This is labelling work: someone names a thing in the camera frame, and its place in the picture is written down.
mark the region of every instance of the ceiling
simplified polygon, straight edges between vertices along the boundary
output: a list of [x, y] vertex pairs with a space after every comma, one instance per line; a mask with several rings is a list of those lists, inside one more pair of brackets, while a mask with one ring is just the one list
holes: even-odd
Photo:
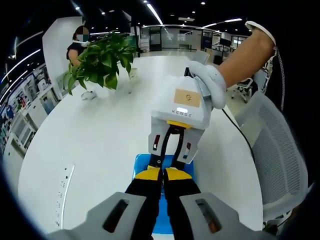
[[[244, 4], [234, 5], [222, 1], [212, 0], [149, 0], [164, 24], [186, 24], [203, 27], [205, 25], [223, 22], [225, 20], [241, 18], [242, 21], [221, 23], [210, 27], [230, 34], [250, 35], [245, 27], [248, 8]], [[83, 16], [91, 33], [107, 32], [118, 28], [120, 32], [126, 32], [130, 26], [123, 14], [129, 14], [131, 25], [156, 25], [159, 24], [155, 16], [144, 3], [144, 0], [29, 0], [21, 1], [18, 6], [16, 1], [8, 1], [8, 11], [12, 9], [12, 18], [2, 16], [1, 19], [5, 39], [0, 52], [1, 79], [6, 74], [5, 64], [10, 70], [19, 61], [42, 48], [42, 34], [22, 43], [17, 48], [16, 59], [9, 59], [14, 55], [14, 42], [17, 43], [33, 36], [41, 31], [46, 31], [58, 18]], [[192, 18], [193, 22], [185, 23], [180, 17]], [[31, 72], [39, 63], [45, 62], [42, 50], [28, 58], [16, 67], [8, 77], [0, 84], [0, 90], [6, 84], [12, 84], [18, 76], [28, 70]]]

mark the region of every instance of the potted plant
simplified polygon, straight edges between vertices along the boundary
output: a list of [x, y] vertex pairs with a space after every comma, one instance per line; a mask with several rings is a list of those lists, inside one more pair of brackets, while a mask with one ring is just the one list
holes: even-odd
[[134, 61], [136, 48], [129, 45], [123, 34], [110, 33], [103, 38], [92, 42], [78, 57], [81, 64], [72, 66], [66, 76], [68, 80], [68, 92], [72, 95], [72, 86], [76, 81], [87, 89], [85, 82], [90, 81], [99, 84], [102, 88], [117, 89], [119, 75], [118, 63], [131, 72], [131, 64]]

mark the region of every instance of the ceiling light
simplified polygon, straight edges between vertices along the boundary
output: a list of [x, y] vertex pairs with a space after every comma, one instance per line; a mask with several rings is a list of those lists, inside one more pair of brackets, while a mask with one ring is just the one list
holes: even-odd
[[230, 22], [236, 22], [236, 21], [242, 21], [241, 18], [235, 18], [235, 19], [230, 19], [230, 20], [225, 20], [225, 23], [230, 23]]
[[148, 8], [150, 9], [150, 11], [153, 13], [153, 15], [154, 15], [155, 18], [158, 20], [158, 22], [159, 22], [161, 25], [163, 25], [164, 23], [161, 21], [158, 13], [157, 13], [156, 10], [154, 9], [154, 7], [153, 7], [150, 3], [147, 4], [147, 7], [148, 7]]
[[25, 75], [26, 73], [28, 72], [28, 70], [27, 71], [25, 71], [24, 73], [22, 73], [11, 85], [10, 85], [10, 87], [5, 91], [5, 93], [2, 95], [2, 97], [1, 97], [1, 99], [0, 99], [0, 102], [2, 102], [2, 100], [5, 98], [5, 95], [9, 92], [9, 90], [14, 86], [14, 84], [21, 78], [21, 79], [23, 79], [23, 75]]
[[1, 80], [1, 83], [4, 81], [4, 79], [16, 68], [18, 67], [22, 62], [24, 62], [26, 59], [30, 58], [32, 55], [40, 52], [41, 49], [38, 49], [37, 51], [31, 53], [30, 55], [26, 56], [24, 59], [22, 59], [20, 62], [18, 62], [13, 68], [10, 69], [10, 71], [7, 72], [6, 75], [4, 75], [4, 77]]
[[90, 35], [102, 35], [102, 34], [108, 34], [109, 32], [95, 32], [95, 33], [90, 33]]
[[203, 26], [203, 28], [208, 28], [208, 27], [211, 27], [211, 26], [214, 26], [214, 25], [217, 25], [217, 24], [216, 23], [212, 23], [212, 24]]

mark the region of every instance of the person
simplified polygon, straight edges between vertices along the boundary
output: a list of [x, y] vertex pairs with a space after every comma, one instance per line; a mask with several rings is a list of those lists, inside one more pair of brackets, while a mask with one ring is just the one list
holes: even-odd
[[8, 102], [5, 103], [5, 115], [7, 119], [13, 119], [15, 116], [15, 113], [12, 109], [12, 106], [8, 104]]
[[78, 56], [83, 53], [88, 43], [90, 43], [88, 40], [89, 30], [84, 26], [79, 26], [72, 36], [72, 44], [67, 48], [66, 53], [66, 59], [69, 60], [73, 66], [80, 65]]
[[[293, 3], [290, 11], [274, 7], [248, 17], [245, 25], [252, 31], [252, 35], [242, 42], [218, 70], [227, 87], [230, 87], [252, 76], [276, 55], [265, 95], [282, 112], [290, 126], [305, 159], [310, 186], [320, 169], [320, 161], [315, 157], [319, 147], [316, 145], [319, 128], [316, 111], [312, 110], [316, 109], [312, 106], [317, 100], [310, 92], [312, 80], [318, 74], [316, 61], [300, 56], [297, 46], [301, 42], [293, 40], [296, 29], [304, 28], [306, 32], [312, 29], [312, 21], [301, 22], [295, 15], [298, 9], [299, 13], [303, 13], [303, 8], [302, 4]], [[307, 45], [316, 46], [312, 30], [309, 33], [305, 39]]]

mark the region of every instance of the mesh chair back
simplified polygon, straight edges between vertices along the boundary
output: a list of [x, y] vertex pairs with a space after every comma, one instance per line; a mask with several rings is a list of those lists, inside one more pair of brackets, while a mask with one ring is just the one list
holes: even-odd
[[267, 80], [268, 80], [268, 72], [267, 70], [264, 70], [264, 69], [260, 69], [253, 76], [253, 81], [258, 86], [258, 90], [260, 92], [264, 92], [264, 90], [266, 90], [265, 88], [266, 88]]
[[277, 107], [256, 92], [236, 116], [252, 146], [262, 193], [263, 220], [298, 206], [308, 190], [308, 173], [290, 128]]
[[209, 54], [208, 53], [206, 53], [205, 51], [197, 50], [195, 52], [192, 60], [205, 65], [207, 60], [208, 60], [208, 58], [209, 58]]

